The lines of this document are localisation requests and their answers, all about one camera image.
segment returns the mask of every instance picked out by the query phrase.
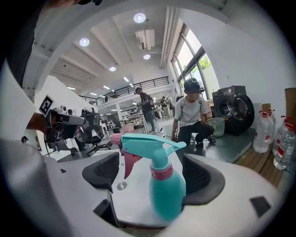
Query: glass railing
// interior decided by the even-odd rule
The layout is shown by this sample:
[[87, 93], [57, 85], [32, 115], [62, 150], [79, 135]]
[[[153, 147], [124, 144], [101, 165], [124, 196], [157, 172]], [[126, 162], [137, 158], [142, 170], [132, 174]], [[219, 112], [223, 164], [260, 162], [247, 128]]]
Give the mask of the glass railing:
[[168, 77], [160, 77], [160, 78], [155, 78], [149, 81], [143, 81], [137, 84], [134, 84], [133, 86], [128, 86], [128, 87], [123, 87], [121, 89], [118, 89], [114, 92], [110, 92], [108, 94], [102, 95], [102, 97], [98, 97], [98, 98], [91, 98], [91, 97], [86, 97], [86, 96], [80, 96], [81, 98], [85, 99], [85, 101], [87, 101], [88, 103], [90, 103], [91, 105], [101, 105], [104, 104], [110, 100], [114, 100], [117, 99], [119, 97], [128, 95], [128, 94], [133, 94], [135, 92], [135, 89], [137, 87], [142, 88], [142, 90], [146, 90], [146, 89], [150, 89], [150, 88], [154, 88], [154, 87], [160, 87], [160, 86], [164, 86], [164, 85], [168, 85]]

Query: spray bottle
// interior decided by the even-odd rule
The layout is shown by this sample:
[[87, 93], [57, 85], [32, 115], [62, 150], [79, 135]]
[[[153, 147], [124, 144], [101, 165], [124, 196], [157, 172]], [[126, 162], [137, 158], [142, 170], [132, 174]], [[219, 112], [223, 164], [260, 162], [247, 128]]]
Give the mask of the spray bottle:
[[[148, 134], [113, 134], [111, 141], [117, 144], [124, 155], [126, 179], [141, 158], [151, 159], [150, 202], [155, 212], [164, 220], [172, 221], [180, 213], [182, 200], [186, 196], [185, 182], [173, 169], [168, 156], [183, 147], [186, 143], [175, 143], [170, 140]], [[163, 144], [171, 147], [164, 149]]]

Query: office chair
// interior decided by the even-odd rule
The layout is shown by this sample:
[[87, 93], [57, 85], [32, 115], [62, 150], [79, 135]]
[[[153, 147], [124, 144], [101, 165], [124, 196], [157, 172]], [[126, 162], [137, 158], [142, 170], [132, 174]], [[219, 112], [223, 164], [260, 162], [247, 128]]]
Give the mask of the office chair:
[[82, 114], [82, 117], [86, 118], [86, 123], [82, 125], [83, 129], [83, 140], [87, 144], [92, 144], [91, 150], [87, 153], [87, 156], [90, 156], [90, 153], [97, 152], [100, 148], [108, 148], [111, 150], [112, 143], [108, 142], [107, 144], [98, 145], [103, 137], [104, 132], [99, 125], [100, 115], [93, 112], [85, 112]]

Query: pipe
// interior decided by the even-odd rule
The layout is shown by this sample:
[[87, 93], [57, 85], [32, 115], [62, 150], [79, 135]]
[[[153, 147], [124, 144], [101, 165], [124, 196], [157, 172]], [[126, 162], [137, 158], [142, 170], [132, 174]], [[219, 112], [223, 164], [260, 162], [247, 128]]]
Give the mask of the pipe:
[[173, 16], [174, 16], [174, 8], [171, 8], [171, 13], [169, 16], [169, 23], [168, 23], [168, 30], [166, 32], [166, 44], [165, 44], [165, 49], [164, 49], [164, 56], [161, 62], [161, 68], [164, 68], [164, 64], [166, 62], [166, 57], [167, 57], [167, 49], [168, 49], [168, 42], [170, 40], [170, 34], [172, 30], [172, 24], [173, 24]]
[[163, 60], [163, 53], [165, 49], [165, 44], [166, 44], [166, 37], [167, 37], [167, 24], [168, 24], [168, 16], [170, 14], [169, 7], [166, 8], [166, 23], [165, 23], [165, 32], [163, 34], [163, 40], [162, 40], [162, 49], [161, 49], [161, 60], [160, 60], [160, 69], [162, 65], [162, 60]]

